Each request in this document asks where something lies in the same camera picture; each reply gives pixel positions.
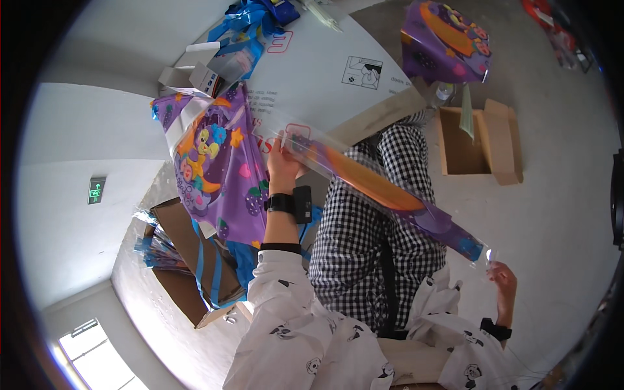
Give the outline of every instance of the black wrist device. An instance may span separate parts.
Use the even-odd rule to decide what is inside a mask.
[[[503,341],[511,337],[511,329],[507,329],[505,326],[495,325],[492,322],[492,318],[482,319],[480,328],[494,336],[498,341]]]
[[[274,193],[265,200],[265,211],[286,212],[299,223],[312,222],[312,191],[309,185],[293,188],[293,194]]]

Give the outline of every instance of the window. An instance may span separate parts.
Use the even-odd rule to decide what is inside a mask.
[[[97,319],[61,337],[59,343],[91,390],[148,390],[113,348]]]

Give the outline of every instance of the person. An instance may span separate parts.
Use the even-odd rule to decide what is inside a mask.
[[[390,181],[433,202],[423,120],[424,112],[403,118],[378,134],[377,145],[367,139],[345,154],[376,160]],[[291,195],[302,166],[273,147],[268,170],[269,196]],[[462,284],[450,286],[446,248],[346,186],[337,178],[329,186],[309,277],[294,216],[268,212],[247,293],[253,321],[223,389],[513,388],[492,382],[509,378],[502,348],[517,287],[509,267],[494,262],[488,271],[499,318],[480,329],[457,316]]]

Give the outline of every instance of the concrete floor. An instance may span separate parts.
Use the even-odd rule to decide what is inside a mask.
[[[351,16],[400,61],[398,24],[409,3],[389,0]],[[490,79],[471,85],[472,103],[483,108],[490,98],[516,110],[525,181],[500,187],[490,176],[443,177],[431,128],[429,173],[438,205],[498,249],[517,275],[514,334],[506,353],[526,389],[580,337],[613,275],[619,256],[611,245],[608,194],[617,129],[597,67],[588,74],[560,68],[546,35],[519,2],[448,4],[490,34]],[[165,166],[162,180],[170,169]],[[311,184],[314,201],[323,203],[326,179],[311,173],[300,182]],[[173,183],[158,183],[160,192],[146,196],[148,207],[175,196]],[[141,228],[131,226],[127,238],[134,242]],[[312,239],[309,234],[307,242]],[[216,321],[192,329],[131,246],[124,248],[112,282],[146,342],[189,389],[219,388],[246,321],[238,316],[236,324]],[[495,318],[494,286],[457,253],[449,250],[447,260],[452,278],[464,281],[460,315],[475,323]],[[152,305],[145,305],[145,295]]]

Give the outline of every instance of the black and white checkered shirt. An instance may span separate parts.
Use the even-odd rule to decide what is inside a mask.
[[[420,111],[405,117],[347,149],[345,155],[435,204],[427,172],[425,115]],[[327,309],[356,318],[378,333],[388,318],[382,263],[392,261],[398,300],[394,329],[403,329],[420,282],[444,266],[445,255],[444,245],[334,178],[314,243],[309,278]]]

